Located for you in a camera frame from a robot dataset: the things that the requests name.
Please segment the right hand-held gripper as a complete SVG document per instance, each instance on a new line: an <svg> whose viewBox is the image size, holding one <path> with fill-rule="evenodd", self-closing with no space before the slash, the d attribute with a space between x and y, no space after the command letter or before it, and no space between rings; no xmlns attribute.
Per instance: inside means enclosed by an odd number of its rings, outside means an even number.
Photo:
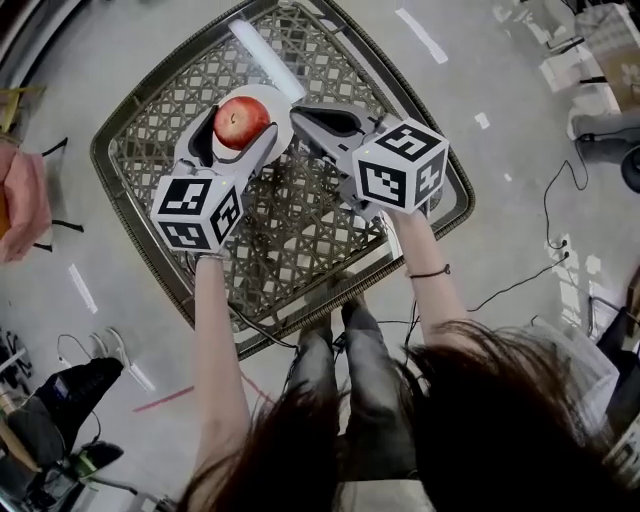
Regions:
<svg viewBox="0 0 640 512"><path fill-rule="evenodd" d="M412 118L322 103L293 107L290 119L312 155L335 161L340 198L367 221L382 209L411 214L443 185L449 141Z"/></svg>

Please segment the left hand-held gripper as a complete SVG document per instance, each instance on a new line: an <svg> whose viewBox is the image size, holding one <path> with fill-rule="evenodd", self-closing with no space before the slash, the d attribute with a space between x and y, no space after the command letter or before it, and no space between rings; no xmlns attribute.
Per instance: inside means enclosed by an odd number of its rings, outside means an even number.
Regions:
<svg viewBox="0 0 640 512"><path fill-rule="evenodd" d="M267 125L234 158L213 151L219 106L200 114L174 148L172 173L160 178L151 221L169 249L219 253L244 214L241 195L277 142L278 126Z"/></svg>

